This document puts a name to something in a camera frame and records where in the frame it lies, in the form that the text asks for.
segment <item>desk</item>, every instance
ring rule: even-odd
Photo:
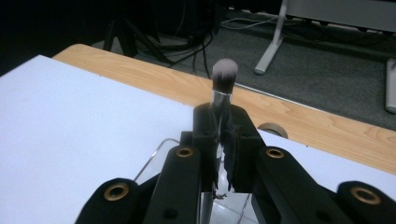
[[[212,87],[201,77],[84,45],[53,59],[191,106],[207,102],[203,92],[210,94]],[[293,141],[396,175],[394,131],[240,88],[234,89],[233,103],[245,108],[256,126],[277,123]]]

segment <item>wire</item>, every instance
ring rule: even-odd
[[[182,26],[183,23],[184,23],[184,16],[185,16],[185,14],[186,14],[186,0],[183,1],[183,14],[181,15],[180,25],[177,27],[177,30],[176,30],[176,32],[175,32],[175,36],[177,36],[178,32],[179,32],[180,29],[181,29],[181,26]]]
[[[226,21],[226,22],[222,22],[222,23],[221,23],[221,26],[222,26],[222,27],[225,27],[225,28],[228,28],[228,29],[233,29],[233,30],[243,30],[243,29],[247,29],[247,28],[250,28],[250,27],[253,27],[253,26],[265,24],[265,23],[267,23],[267,22],[272,22],[272,21],[274,21],[275,19],[276,19],[276,18],[272,18],[272,19],[267,20],[267,21],[256,21],[256,22],[253,23],[253,24],[246,25],[246,26],[241,26],[241,27],[232,27],[232,26],[224,25],[224,23],[226,23],[226,22],[235,21],[235,20],[240,20],[240,21],[253,21],[253,20],[248,20],[248,19],[232,19],[232,20],[229,20],[229,21]]]
[[[204,55],[204,67],[205,67],[205,71],[206,71],[207,78],[211,79],[211,78],[210,78],[210,74],[209,74],[209,69],[207,69],[206,50],[205,50],[205,48],[204,48],[204,42],[202,42],[202,53],[203,53],[203,55]]]
[[[192,57],[192,73],[196,75],[196,71],[195,71],[195,60],[197,58],[197,52],[196,50],[194,50],[194,56]]]
[[[180,62],[183,62],[184,60],[190,58],[190,57],[191,57],[192,55],[194,55],[195,53],[197,53],[197,52],[199,52],[199,51],[205,49],[207,46],[209,46],[210,43],[212,43],[212,40],[213,40],[213,35],[212,35],[212,33],[211,33],[211,32],[209,32],[209,33],[210,33],[209,41],[208,41],[205,45],[203,45],[202,48],[200,48],[200,49],[196,50],[195,52],[193,52],[193,53],[191,53],[191,54],[189,54],[189,55],[187,55],[187,56],[185,56],[185,57],[183,57],[183,58],[181,58],[181,59],[175,61],[173,64],[170,64],[170,65],[168,66],[168,68],[171,68],[171,67],[175,66],[176,64],[178,64],[178,63],[180,63]]]
[[[284,35],[288,35],[291,36],[293,38],[298,38],[298,37],[302,37],[303,39],[309,40],[309,41],[313,41],[313,42],[324,42],[324,41],[330,41],[330,38],[324,34],[321,34],[321,36],[317,36],[317,37],[312,37],[309,35],[306,35],[302,32],[290,29],[290,28],[284,28],[283,32]]]
[[[228,23],[228,22],[232,22],[232,21],[252,21],[252,22],[261,22],[261,21],[256,21],[256,20],[251,20],[251,19],[246,19],[246,18],[233,18],[233,19],[228,19],[227,21],[222,21],[221,24],[223,23]]]
[[[181,45],[162,45],[157,42],[155,38],[148,37],[151,39],[151,42],[154,44],[155,47],[158,49],[164,50],[164,51],[183,51],[186,49],[191,49],[194,48],[195,46],[198,46],[201,41],[198,41],[196,37],[193,39],[188,39],[186,44],[181,44]]]
[[[146,48],[146,46],[144,46],[143,44],[141,44],[139,41],[136,41],[136,46],[139,48],[139,50],[143,51],[145,54],[151,55],[151,52],[149,51],[148,48]],[[176,50],[176,51],[172,51],[172,50],[164,50],[162,49],[162,53],[165,57],[176,57],[176,56],[181,56],[181,55],[185,55],[189,52],[194,51],[194,49],[189,48],[189,49],[185,49],[183,51],[181,50]]]

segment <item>makeup brush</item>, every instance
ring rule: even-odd
[[[235,138],[233,121],[231,118],[230,107],[233,94],[238,65],[231,59],[221,59],[213,66],[213,99],[211,110],[214,122],[217,125],[217,169],[221,162],[224,151],[224,168],[227,170],[227,178],[233,179]]]
[[[225,126],[230,117],[233,84],[235,83],[237,73],[238,65],[231,59],[221,59],[213,66],[213,98],[211,110],[214,115],[215,124],[217,125],[218,135],[226,128]]]
[[[215,173],[217,175],[214,180],[212,195],[204,194],[202,201],[203,207],[201,213],[201,223],[210,222],[213,200],[215,198],[220,198],[220,196],[216,194],[219,181],[218,172],[223,151],[223,146],[221,145],[220,140],[221,133],[224,130],[227,130],[228,126],[230,126],[230,123],[232,123],[230,118],[231,96],[233,94],[233,84],[235,83],[237,72],[238,66],[231,59],[219,60],[215,63],[212,70],[213,88],[210,110],[213,123],[215,124],[216,128],[216,143],[218,144],[216,151],[216,167],[213,167],[213,169],[216,169]]]

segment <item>cable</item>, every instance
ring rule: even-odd
[[[194,48],[194,49],[187,49],[187,50],[184,50],[183,52],[179,52],[179,53],[174,53],[173,51],[169,51],[169,52],[172,52],[172,53],[167,53],[166,56],[167,56],[167,57],[176,57],[176,56],[180,56],[180,55],[187,54],[187,53],[189,53],[189,52],[195,51],[195,49],[196,49],[196,48]]]
[[[304,33],[301,33],[301,32],[299,32],[299,31],[290,29],[289,27],[285,27],[282,33],[283,33],[284,35],[288,35],[288,36],[291,36],[291,37],[293,37],[293,38],[298,38],[298,36],[300,36],[300,37],[302,37],[303,39],[306,39],[306,40],[309,40],[309,41],[313,41],[313,42],[330,41],[330,38],[329,38],[328,36],[324,35],[324,34],[321,34],[321,36],[318,36],[318,37],[314,38],[314,37],[308,36],[308,35],[306,35],[306,34],[304,34]]]
[[[209,69],[207,69],[206,50],[205,50],[205,48],[204,48],[204,42],[202,42],[202,53],[203,53],[203,55],[204,55],[204,67],[205,67],[205,71],[206,71],[206,74],[207,74],[207,78],[211,79],[211,78],[210,78],[210,74],[209,74]]]
[[[242,30],[242,29],[247,29],[247,28],[253,27],[253,26],[265,24],[265,23],[267,23],[267,22],[274,21],[275,19],[276,19],[276,18],[272,18],[272,19],[270,19],[270,20],[268,20],[268,21],[257,21],[257,22],[255,22],[255,23],[253,23],[253,24],[246,25],[246,26],[241,26],[241,27],[227,26],[227,25],[224,25],[224,24],[223,24],[224,22],[222,22],[222,23],[221,23],[221,26],[222,26],[222,27],[225,27],[225,28],[228,28],[228,29],[233,29],[233,30]],[[252,21],[252,20],[248,20],[248,19],[238,19],[238,20],[242,20],[242,21]]]
[[[195,60],[197,58],[197,52],[196,50],[194,50],[194,56],[192,57],[192,73],[196,75],[196,71],[195,71]]]
[[[181,44],[181,45],[162,45],[157,43],[155,40],[155,42],[153,42],[153,44],[155,45],[155,47],[157,47],[158,49],[161,50],[167,50],[167,51],[182,51],[182,50],[186,50],[186,49],[191,49],[194,48],[195,46],[198,46],[201,41],[199,41],[200,38],[197,37],[193,37],[192,39],[188,39],[186,44]]]
[[[178,31],[180,31],[181,26],[182,26],[183,23],[184,23],[184,16],[185,16],[185,14],[186,14],[186,0],[183,1],[183,14],[181,15],[180,25],[177,27],[177,30],[176,30],[176,32],[175,32],[175,36],[177,36]]]
[[[246,18],[233,18],[233,19],[228,19],[227,21],[222,21],[221,24],[223,23],[228,23],[228,22],[232,22],[232,21],[252,21],[252,22],[261,22],[261,21],[256,21],[256,20],[251,20],[251,19],[246,19]]]
[[[210,33],[210,39],[209,39],[209,41],[208,41],[201,49],[198,49],[198,50],[196,50],[194,53],[191,53],[191,54],[189,54],[189,55],[187,55],[187,56],[185,56],[185,57],[183,57],[183,58],[181,58],[181,59],[175,61],[173,64],[170,64],[170,65],[168,66],[168,68],[171,68],[171,67],[175,66],[176,64],[178,64],[178,63],[180,63],[180,62],[183,62],[184,60],[190,58],[190,57],[191,57],[192,55],[194,55],[195,53],[197,53],[197,52],[199,52],[199,51],[205,49],[207,46],[209,46],[209,44],[210,44],[210,43],[212,42],[212,40],[213,40],[213,35],[212,35],[212,33],[211,33],[211,32],[209,32],[209,33]]]

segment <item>gray carpet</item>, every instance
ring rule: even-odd
[[[255,19],[266,20],[262,15],[255,15]],[[248,24],[227,23],[233,27]],[[208,69],[211,70],[221,58],[231,58],[239,65],[236,79],[239,84],[396,131],[396,115],[385,110],[386,62],[390,57],[396,58],[395,35],[363,33],[332,26],[312,27],[295,21],[287,24],[284,41],[263,76],[255,75],[253,69],[272,40],[274,24],[240,30],[221,27],[205,49]],[[161,41],[162,44],[173,44],[179,40],[161,36]],[[102,45],[97,43],[94,46],[101,48]],[[122,53],[117,41],[112,51]],[[179,53],[166,55],[173,61],[186,55],[171,56],[175,54]],[[140,48],[136,59],[167,66],[148,55],[144,48]],[[195,60],[190,57],[173,68],[206,77],[201,51]]]

